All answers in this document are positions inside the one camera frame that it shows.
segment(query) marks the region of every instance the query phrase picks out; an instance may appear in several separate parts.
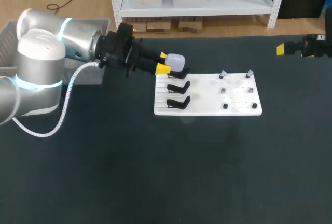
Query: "black clip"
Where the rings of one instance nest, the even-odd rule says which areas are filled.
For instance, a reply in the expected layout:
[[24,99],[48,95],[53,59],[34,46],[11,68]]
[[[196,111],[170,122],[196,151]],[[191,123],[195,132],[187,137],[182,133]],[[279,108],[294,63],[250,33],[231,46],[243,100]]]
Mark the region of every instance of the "black clip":
[[167,90],[169,93],[185,94],[190,86],[190,81],[187,81],[183,87],[178,87],[173,84],[167,84]]
[[178,108],[181,110],[184,110],[187,108],[188,104],[190,102],[190,96],[187,96],[185,101],[179,102],[175,100],[167,100],[167,105],[169,108]]
[[172,77],[176,78],[176,79],[185,79],[186,76],[188,75],[189,73],[189,68],[184,68],[181,72],[174,72],[174,71],[171,71],[169,74],[168,74],[168,78],[172,79]]

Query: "cardboard box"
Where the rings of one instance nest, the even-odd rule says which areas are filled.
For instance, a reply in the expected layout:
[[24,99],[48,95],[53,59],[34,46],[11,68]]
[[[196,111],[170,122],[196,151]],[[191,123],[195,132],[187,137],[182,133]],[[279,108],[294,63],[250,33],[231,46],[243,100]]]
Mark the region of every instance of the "cardboard box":
[[172,28],[171,17],[151,17],[147,19],[147,30],[153,32],[169,32]]
[[181,31],[197,33],[203,28],[203,17],[181,17],[178,27]]
[[147,18],[126,18],[124,22],[131,24],[135,32],[146,32]]

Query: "metal peg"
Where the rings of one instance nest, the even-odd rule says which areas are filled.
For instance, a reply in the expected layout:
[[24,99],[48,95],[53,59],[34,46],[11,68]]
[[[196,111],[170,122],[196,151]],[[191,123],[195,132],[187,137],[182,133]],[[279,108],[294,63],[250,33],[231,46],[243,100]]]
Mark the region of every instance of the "metal peg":
[[246,78],[249,79],[251,76],[254,75],[254,72],[252,70],[249,70],[248,73],[246,74]]
[[226,76],[226,75],[227,75],[226,71],[223,70],[223,71],[220,73],[220,75],[219,75],[219,79],[223,79],[224,76]]

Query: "table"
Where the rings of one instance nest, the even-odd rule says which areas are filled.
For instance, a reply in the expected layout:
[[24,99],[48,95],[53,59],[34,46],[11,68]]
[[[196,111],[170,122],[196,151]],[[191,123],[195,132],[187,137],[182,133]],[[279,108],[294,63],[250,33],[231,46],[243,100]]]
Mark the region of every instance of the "table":
[[[154,116],[153,76],[75,86],[59,133],[0,127],[1,223],[331,223],[332,61],[300,37],[151,39],[192,73],[255,73],[259,117]],[[60,114],[23,117],[38,132]]]

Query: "gray plastic tray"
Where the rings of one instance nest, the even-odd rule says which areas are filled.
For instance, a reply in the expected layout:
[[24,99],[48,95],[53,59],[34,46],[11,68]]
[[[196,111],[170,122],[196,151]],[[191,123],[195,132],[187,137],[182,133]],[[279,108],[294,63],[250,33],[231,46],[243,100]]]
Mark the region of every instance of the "gray plastic tray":
[[[106,34],[110,27],[110,19],[79,19],[90,24],[100,26],[102,33]],[[16,61],[14,53],[17,49],[16,38],[17,20],[9,21],[7,26],[0,32],[0,76],[13,77],[16,74]],[[68,84],[75,70],[83,62],[67,59],[65,60],[65,71],[63,82]],[[103,82],[104,69],[87,67],[80,72],[75,84],[101,84]]]

